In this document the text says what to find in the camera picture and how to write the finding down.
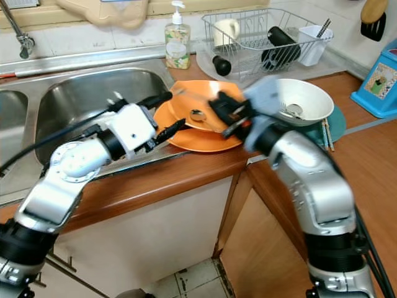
white bowl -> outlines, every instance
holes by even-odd
[[[277,117],[295,126],[307,126],[332,114],[334,102],[321,88],[298,79],[279,79],[280,99],[285,107],[298,104],[303,112],[301,119],[283,113]]]

teal plate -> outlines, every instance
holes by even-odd
[[[328,117],[328,124],[332,140],[333,142],[336,142],[346,131],[346,118],[339,107],[335,106],[334,111]],[[297,127],[296,129],[305,133],[318,145],[324,146],[323,127],[321,125],[321,121],[313,125]]]

soap dispenser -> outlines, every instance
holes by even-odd
[[[167,67],[186,70],[190,66],[190,26],[182,23],[179,8],[185,8],[182,1],[171,3],[176,12],[172,23],[165,28]]]

stack of orange plates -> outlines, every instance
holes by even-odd
[[[180,130],[169,143],[186,150],[197,152],[217,152],[236,147],[241,141],[236,137],[225,140],[218,132],[227,126],[216,116],[208,105],[208,100],[215,99],[219,91],[224,91],[233,98],[243,100],[237,85],[218,81],[178,81],[171,88],[174,97],[165,102],[154,115],[159,125],[159,132],[170,127],[175,121],[185,118],[186,129]],[[196,122],[190,118],[191,110],[200,110],[206,120]]]

dish drying rack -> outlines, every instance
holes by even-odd
[[[215,27],[216,22],[224,19],[236,19],[239,22],[240,35],[237,39]],[[268,8],[208,14],[203,16],[202,20],[205,26],[203,43],[205,51],[229,60],[232,64],[231,74],[229,75],[237,76],[240,81],[263,75],[263,73],[288,71],[293,63],[309,53],[313,45],[332,39],[332,37],[310,37],[308,41],[298,42],[299,28],[315,25],[315,23],[283,9]],[[278,47],[272,45],[268,38],[268,31],[273,26],[282,29],[295,43]],[[213,37],[213,33],[216,31],[221,32],[223,36],[223,45],[217,47],[214,44]],[[297,45],[300,47],[299,58],[296,57]],[[267,59],[271,55],[276,57],[277,63]]]

